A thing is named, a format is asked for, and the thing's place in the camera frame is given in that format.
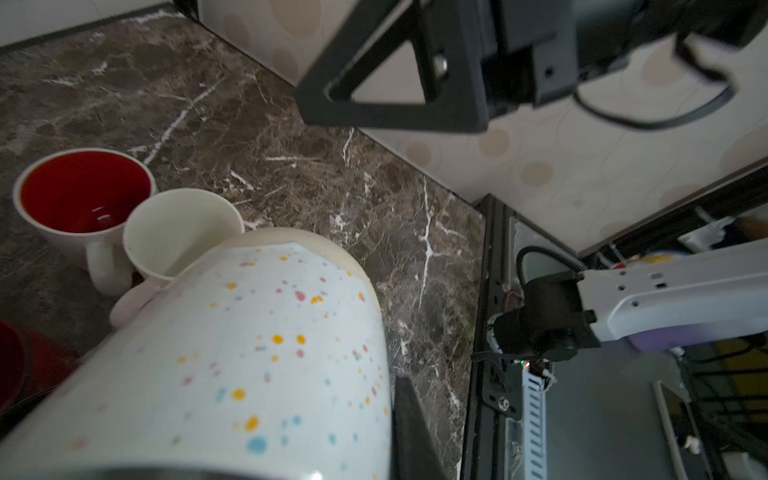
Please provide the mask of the red mug black handle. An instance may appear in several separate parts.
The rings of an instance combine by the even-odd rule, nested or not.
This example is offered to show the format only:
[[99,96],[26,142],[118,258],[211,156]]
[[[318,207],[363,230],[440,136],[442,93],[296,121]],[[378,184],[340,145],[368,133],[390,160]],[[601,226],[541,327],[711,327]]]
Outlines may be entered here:
[[1,322],[1,416],[33,395],[58,386],[78,367],[77,356],[45,335]]

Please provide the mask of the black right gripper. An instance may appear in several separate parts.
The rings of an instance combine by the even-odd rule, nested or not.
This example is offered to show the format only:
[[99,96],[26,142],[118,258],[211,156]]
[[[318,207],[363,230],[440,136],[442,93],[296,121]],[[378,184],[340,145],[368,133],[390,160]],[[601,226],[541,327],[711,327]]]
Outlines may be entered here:
[[494,1],[490,11],[497,48],[481,63],[474,1],[357,2],[295,90],[302,118],[319,126],[476,133],[489,114],[566,97],[606,117],[579,86],[625,68],[636,49],[665,37],[673,37],[679,62],[722,86],[688,113],[705,117],[737,87],[728,71],[702,63],[688,39],[742,49],[767,25],[764,1]]

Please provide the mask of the cream speckled mug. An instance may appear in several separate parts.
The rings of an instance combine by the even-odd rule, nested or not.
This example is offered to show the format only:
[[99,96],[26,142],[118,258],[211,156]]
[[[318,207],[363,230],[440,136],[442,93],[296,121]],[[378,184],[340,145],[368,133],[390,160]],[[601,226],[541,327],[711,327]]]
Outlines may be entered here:
[[270,228],[206,253],[1,444],[5,479],[386,479],[382,314],[361,265]]

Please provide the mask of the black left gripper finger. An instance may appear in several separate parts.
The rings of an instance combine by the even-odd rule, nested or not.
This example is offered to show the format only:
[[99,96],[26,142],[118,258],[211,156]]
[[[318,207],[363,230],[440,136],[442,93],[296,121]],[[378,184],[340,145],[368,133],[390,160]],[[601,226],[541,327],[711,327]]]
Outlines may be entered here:
[[390,478],[446,479],[416,390],[408,377],[395,380]]

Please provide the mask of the pink mug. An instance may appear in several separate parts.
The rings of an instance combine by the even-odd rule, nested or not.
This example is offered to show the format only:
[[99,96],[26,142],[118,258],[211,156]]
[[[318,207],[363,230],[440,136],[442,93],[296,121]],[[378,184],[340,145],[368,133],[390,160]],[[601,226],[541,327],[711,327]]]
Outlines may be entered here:
[[126,254],[142,275],[114,305],[110,324],[128,324],[151,299],[209,250],[245,232],[236,207],[206,190],[168,190],[143,201],[123,231]]

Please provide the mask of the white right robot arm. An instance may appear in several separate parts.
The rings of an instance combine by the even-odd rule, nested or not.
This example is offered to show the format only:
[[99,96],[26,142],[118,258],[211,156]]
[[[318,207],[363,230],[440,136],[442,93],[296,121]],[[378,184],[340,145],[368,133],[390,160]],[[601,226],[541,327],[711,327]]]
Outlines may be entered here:
[[[688,38],[743,48],[766,23],[763,1],[361,1],[295,98],[311,125],[480,133],[522,105],[578,99],[583,82],[673,36],[675,56],[720,85],[717,96],[656,121],[588,108],[628,129],[666,130],[713,114],[737,92],[728,73],[699,62]],[[565,361],[647,331],[761,318],[767,244],[692,255],[660,269],[576,266],[522,287],[521,307],[488,321],[476,360]]]

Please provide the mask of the white mug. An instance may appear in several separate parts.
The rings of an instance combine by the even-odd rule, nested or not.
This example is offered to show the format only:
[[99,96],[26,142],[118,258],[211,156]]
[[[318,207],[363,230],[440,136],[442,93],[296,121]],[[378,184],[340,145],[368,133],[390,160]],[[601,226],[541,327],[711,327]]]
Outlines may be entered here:
[[50,245],[89,274],[100,294],[119,297],[131,289],[134,271],[123,247],[125,222],[156,193],[153,175],[137,159],[79,148],[28,166],[14,184],[13,202]]

